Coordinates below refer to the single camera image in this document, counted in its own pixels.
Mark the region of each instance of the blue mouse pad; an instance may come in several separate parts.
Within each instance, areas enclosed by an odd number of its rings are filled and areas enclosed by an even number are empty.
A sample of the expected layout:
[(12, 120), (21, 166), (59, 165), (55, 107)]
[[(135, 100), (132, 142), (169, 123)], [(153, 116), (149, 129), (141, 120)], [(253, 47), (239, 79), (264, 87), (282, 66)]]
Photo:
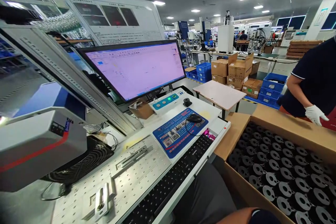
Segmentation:
[(203, 117), (201, 117), (202, 122), (200, 123), (186, 121), (191, 114), (197, 113), (187, 108), (169, 122), (153, 131), (153, 135), (162, 145), (169, 158), (175, 157), (193, 139), (194, 135), (198, 135), (205, 125), (208, 124), (208, 120)]

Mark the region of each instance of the computer monitor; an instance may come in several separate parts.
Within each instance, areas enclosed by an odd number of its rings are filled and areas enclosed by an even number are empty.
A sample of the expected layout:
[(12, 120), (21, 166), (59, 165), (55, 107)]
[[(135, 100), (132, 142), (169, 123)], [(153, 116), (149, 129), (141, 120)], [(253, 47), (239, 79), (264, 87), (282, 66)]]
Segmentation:
[(78, 52), (125, 102), (186, 77), (176, 40), (80, 48)]

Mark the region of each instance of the white glove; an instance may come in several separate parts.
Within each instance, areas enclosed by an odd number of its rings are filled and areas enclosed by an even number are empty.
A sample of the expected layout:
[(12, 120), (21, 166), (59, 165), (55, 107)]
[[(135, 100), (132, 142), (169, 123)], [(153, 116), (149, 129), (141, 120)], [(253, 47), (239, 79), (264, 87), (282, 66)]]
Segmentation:
[(309, 118), (312, 123), (322, 126), (320, 122), (320, 118), (322, 118), (324, 121), (329, 121), (329, 119), (324, 115), (324, 113), (315, 105), (311, 107), (305, 108), (306, 110), (306, 117)]

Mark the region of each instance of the window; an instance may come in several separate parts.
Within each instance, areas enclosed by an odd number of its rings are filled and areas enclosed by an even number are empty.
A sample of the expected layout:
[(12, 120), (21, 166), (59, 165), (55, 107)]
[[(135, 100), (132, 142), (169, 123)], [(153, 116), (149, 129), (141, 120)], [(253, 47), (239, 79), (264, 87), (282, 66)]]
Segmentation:
[(322, 26), (322, 30), (336, 29), (335, 23), (336, 23), (336, 12), (330, 12)]
[(282, 30), (285, 30), (288, 27), (288, 24), (290, 22), (291, 18), (289, 17), (283, 17), (279, 18), (277, 22), (277, 26), (283, 26)]
[(294, 27), (294, 30), (299, 30), (302, 27), (303, 21), (306, 16), (295, 16), (290, 19), (288, 27)]

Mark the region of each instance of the person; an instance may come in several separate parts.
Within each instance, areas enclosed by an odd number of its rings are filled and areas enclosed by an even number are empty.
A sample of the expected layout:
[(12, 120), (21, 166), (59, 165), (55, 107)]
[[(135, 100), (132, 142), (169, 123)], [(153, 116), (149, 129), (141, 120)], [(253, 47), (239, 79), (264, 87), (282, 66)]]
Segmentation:
[(280, 224), (269, 211), (259, 208), (237, 210), (216, 168), (205, 163), (173, 210), (175, 224)]
[(245, 30), (241, 32), (241, 35), (239, 37), (240, 40), (247, 40), (247, 34), (245, 34)]
[(279, 110), (336, 130), (335, 68), (336, 36), (310, 49), (297, 63)]

